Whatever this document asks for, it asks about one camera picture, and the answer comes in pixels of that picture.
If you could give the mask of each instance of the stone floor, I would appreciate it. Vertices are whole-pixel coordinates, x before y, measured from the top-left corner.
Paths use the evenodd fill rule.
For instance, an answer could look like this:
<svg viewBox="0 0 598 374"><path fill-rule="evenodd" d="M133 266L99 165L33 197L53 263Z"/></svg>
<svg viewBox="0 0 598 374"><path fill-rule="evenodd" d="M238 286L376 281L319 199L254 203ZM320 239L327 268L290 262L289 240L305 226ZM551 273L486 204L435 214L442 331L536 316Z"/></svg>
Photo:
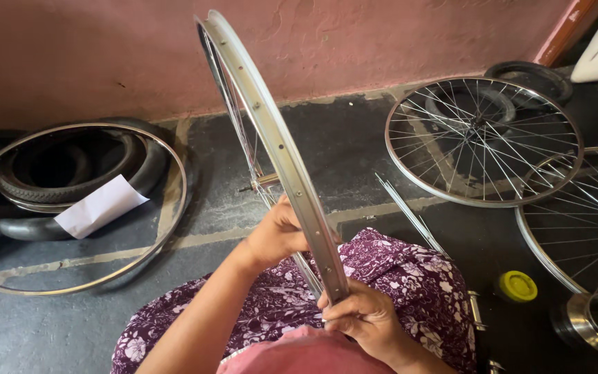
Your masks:
<svg viewBox="0 0 598 374"><path fill-rule="evenodd" d="M511 373L598 373L598 353L575 354L553 333L548 310L569 292L541 267L520 235L513 210L471 208L432 197L393 165L383 141L386 117L407 87L321 98L281 107L330 223L351 238L366 226L410 242L420 237L375 179L390 180L425 218L469 288L481 294L487 331L478 334L481 362ZM566 107L588 146L598 145L598 87L580 84ZM106 373L129 316L165 291L213 271L261 219L266 208L250 192L246 164L225 115L168 121L187 158L193 200L165 250L114 282L60 297L0 293L0 373ZM94 280L139 256L173 217L177 180L159 185L149 203L82 241L21 246L0 238L0 284L52 290ZM532 276L538 298L525 305L492 294L497 275Z"/></svg>

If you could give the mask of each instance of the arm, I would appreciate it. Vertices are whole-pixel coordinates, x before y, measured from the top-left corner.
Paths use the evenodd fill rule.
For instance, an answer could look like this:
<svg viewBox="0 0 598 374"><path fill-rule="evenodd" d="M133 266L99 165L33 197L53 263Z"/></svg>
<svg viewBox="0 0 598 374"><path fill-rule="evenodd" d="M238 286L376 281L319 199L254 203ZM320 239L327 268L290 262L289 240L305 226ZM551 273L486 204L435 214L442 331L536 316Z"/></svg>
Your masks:
<svg viewBox="0 0 598 374"><path fill-rule="evenodd" d="M216 269L163 334L137 374L215 373L248 290L260 274L308 250L286 196Z"/></svg>
<svg viewBox="0 0 598 374"><path fill-rule="evenodd" d="M347 278L350 296L328 306L325 293L318 301L323 308L325 329L351 336L366 353L386 363L398 374L455 374L446 363L408 336L389 296Z"/></svg>

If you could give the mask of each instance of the hand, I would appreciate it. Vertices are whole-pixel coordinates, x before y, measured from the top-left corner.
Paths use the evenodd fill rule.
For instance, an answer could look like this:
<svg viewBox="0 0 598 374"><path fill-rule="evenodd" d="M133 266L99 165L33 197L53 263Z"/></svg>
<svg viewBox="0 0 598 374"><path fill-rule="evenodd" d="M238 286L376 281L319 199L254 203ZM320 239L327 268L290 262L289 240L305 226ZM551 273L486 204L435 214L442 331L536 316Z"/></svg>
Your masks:
<svg viewBox="0 0 598 374"><path fill-rule="evenodd" d="M454 372L403 331L389 296L350 277L347 284L350 296L342 302L328 305L324 292L318 301L327 331L353 337L366 353L397 373Z"/></svg>
<svg viewBox="0 0 598 374"><path fill-rule="evenodd" d="M239 247L248 258L248 266L257 272L278 265L297 251L310 249L287 195L278 199Z"/></svg>

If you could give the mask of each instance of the pink wall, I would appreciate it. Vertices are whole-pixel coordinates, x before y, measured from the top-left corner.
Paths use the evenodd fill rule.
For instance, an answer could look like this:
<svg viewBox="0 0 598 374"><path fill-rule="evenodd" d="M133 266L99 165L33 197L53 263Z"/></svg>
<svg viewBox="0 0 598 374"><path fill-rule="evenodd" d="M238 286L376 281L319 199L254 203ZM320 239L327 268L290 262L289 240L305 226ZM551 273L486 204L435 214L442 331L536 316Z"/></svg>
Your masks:
<svg viewBox="0 0 598 374"><path fill-rule="evenodd" d="M571 0L0 0L0 127L223 109L193 24L218 9L277 100L532 59Z"/></svg>

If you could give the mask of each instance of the bicycle wheel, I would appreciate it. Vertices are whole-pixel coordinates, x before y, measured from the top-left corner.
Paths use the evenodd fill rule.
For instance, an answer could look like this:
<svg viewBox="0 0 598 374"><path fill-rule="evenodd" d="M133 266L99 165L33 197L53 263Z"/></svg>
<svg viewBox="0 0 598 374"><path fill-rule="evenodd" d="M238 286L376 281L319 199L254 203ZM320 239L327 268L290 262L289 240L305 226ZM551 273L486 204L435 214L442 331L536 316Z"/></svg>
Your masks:
<svg viewBox="0 0 598 374"><path fill-rule="evenodd" d="M583 160L580 131L557 104L498 79L452 78L412 90L389 113L385 138L411 181L479 207L542 199L564 186ZM524 180L554 156L569 164L565 174L542 176L539 184Z"/></svg>
<svg viewBox="0 0 598 374"><path fill-rule="evenodd" d="M562 157L538 170L562 173ZM538 173L528 175L536 180ZM532 252L572 292L598 292L598 147L585 149L583 165L550 197L516 208L518 226Z"/></svg>
<svg viewBox="0 0 598 374"><path fill-rule="evenodd" d="M237 131L251 172L250 188L271 208L279 189L287 193L306 236L329 301L338 303L349 294L347 280L336 244L326 223L318 194L310 181L287 125L280 115L253 60L237 34L217 11L209 11L206 20L195 17L209 67L223 96L228 114ZM254 145L249 142L245 120L255 130ZM266 150L258 149L258 139ZM308 288L319 298L322 285L301 253L292 257Z"/></svg>

